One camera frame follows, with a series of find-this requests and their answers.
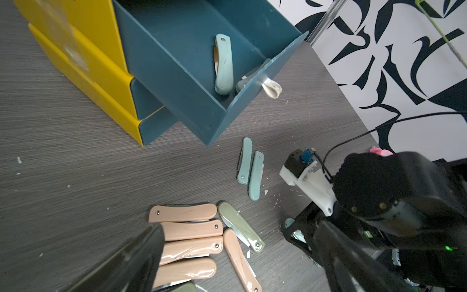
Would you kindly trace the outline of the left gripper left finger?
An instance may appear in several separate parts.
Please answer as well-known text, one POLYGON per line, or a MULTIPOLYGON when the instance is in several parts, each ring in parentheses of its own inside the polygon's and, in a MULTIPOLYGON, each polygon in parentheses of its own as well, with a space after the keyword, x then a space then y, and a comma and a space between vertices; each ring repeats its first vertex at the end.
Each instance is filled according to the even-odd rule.
POLYGON ((66 292, 150 292, 159 268, 165 236, 151 223, 137 237, 66 288, 66 292))

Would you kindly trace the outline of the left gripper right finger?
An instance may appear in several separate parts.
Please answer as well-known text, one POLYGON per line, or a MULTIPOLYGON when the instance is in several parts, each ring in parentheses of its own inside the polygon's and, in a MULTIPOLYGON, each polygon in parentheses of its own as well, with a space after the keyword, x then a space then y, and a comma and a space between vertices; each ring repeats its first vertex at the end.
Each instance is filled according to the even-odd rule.
POLYGON ((366 292, 411 292, 403 280, 373 260, 335 225, 319 223, 315 245, 332 292, 354 292, 355 279, 366 292))

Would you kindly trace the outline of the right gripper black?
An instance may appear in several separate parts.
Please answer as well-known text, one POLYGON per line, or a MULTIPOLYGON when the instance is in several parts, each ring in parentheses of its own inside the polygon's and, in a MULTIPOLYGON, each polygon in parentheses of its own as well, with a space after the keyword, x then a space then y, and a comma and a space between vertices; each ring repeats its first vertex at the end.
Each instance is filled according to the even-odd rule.
POLYGON ((373 260, 414 288, 467 289, 467 162, 430 161, 416 152, 348 155, 327 174, 333 215, 311 203, 283 235, 319 266, 315 232, 335 225, 373 260))

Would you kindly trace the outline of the teal drawer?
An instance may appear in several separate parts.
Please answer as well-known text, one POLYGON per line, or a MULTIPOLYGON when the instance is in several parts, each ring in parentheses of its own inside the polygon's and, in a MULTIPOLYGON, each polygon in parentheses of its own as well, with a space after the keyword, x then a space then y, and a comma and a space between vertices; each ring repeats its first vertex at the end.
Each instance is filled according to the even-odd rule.
POLYGON ((273 79, 306 35, 267 1, 115 1, 126 64, 205 145, 212 144, 273 79), (214 46, 231 40, 240 92, 215 91, 214 46))

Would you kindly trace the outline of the yellow teal drawer cabinet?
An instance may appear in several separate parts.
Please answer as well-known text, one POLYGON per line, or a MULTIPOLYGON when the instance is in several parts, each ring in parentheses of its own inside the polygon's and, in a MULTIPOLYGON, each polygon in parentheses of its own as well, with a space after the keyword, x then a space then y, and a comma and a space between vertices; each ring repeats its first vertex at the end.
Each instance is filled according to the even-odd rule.
POLYGON ((147 146, 177 118, 128 71, 113 1, 15 1, 51 63, 147 146))

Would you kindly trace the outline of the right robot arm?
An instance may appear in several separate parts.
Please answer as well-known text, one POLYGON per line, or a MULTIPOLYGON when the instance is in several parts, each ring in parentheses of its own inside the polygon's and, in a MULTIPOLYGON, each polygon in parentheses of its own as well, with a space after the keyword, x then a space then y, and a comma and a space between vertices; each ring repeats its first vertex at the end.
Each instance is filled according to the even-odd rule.
POLYGON ((283 234, 334 292, 467 289, 467 163, 416 152, 352 153, 337 174, 310 151, 280 171, 311 203, 283 234))

